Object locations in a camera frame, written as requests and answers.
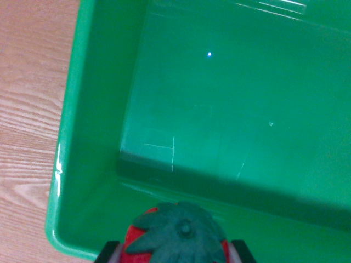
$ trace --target green plastic bin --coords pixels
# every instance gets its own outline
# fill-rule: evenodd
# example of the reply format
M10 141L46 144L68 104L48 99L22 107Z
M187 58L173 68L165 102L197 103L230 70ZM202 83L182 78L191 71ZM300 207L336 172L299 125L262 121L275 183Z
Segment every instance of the green plastic bin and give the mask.
M194 201L259 263L351 261L351 4L81 1L46 234L94 260Z

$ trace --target strawberry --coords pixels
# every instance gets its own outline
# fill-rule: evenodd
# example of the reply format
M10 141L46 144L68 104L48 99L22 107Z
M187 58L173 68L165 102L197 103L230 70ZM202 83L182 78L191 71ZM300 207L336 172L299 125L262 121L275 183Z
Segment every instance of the strawberry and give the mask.
M129 227L120 263L229 263L228 241L210 213L189 202L160 203Z

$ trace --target strawberry leaves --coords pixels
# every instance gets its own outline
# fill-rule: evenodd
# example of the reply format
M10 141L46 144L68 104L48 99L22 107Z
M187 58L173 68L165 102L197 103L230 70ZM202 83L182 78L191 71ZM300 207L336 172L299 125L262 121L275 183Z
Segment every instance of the strawberry leaves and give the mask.
M225 263L222 228L209 212L190 202L160 203L139 216L133 226L146 231L126 249L152 253L150 263Z

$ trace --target wood grain surface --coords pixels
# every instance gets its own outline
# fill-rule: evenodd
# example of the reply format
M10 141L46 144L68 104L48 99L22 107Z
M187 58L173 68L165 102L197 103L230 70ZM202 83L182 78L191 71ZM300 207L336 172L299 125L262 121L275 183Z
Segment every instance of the wood grain surface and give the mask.
M0 0L0 262L84 262L44 233L78 6Z

